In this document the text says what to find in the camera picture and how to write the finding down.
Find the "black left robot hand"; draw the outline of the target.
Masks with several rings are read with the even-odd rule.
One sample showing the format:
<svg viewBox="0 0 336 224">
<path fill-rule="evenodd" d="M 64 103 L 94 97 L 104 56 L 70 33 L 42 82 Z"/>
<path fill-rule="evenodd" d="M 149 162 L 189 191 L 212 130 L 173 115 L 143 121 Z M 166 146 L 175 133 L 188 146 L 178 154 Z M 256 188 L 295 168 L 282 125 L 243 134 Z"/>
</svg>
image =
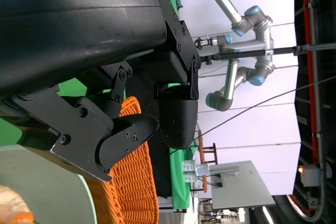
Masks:
<svg viewBox="0 0 336 224">
<path fill-rule="evenodd" d="M 84 177 L 110 181 L 157 130 L 188 148 L 200 67 L 170 0 L 1 0 L 1 118 Z"/>
</svg>

